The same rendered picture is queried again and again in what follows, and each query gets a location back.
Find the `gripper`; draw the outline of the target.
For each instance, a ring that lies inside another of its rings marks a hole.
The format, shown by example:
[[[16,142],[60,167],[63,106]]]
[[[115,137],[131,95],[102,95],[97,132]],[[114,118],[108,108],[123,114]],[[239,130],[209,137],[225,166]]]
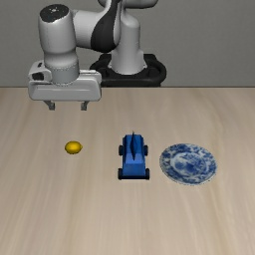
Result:
[[[89,102],[101,98],[102,75],[95,70],[80,70],[76,80],[68,84],[54,84],[52,72],[44,61],[35,62],[29,71],[29,97],[35,101],[44,101],[49,111],[55,110],[52,101],[81,102],[81,111],[88,109]]]

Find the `yellow lemon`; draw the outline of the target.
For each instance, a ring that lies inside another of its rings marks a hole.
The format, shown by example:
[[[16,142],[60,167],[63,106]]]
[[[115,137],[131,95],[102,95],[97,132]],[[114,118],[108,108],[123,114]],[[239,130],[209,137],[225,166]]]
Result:
[[[65,151],[68,154],[77,154],[82,150],[83,146],[75,140],[69,141],[65,145]]]

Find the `blue and white plate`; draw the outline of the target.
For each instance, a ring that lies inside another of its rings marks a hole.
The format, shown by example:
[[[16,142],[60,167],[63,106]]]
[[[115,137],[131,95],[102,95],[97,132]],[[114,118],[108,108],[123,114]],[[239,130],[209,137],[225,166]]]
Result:
[[[191,143],[178,143],[166,148],[159,157],[162,172],[183,185],[200,185],[216,174],[217,163],[206,148]]]

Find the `blue toy car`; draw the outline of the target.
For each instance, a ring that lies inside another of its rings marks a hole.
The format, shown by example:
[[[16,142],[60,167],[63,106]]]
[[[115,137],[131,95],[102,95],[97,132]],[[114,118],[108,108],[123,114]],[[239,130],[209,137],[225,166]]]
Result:
[[[148,146],[140,134],[126,134],[119,146],[119,156],[122,167],[118,170],[118,179],[146,179],[149,180],[149,169],[145,165]]]

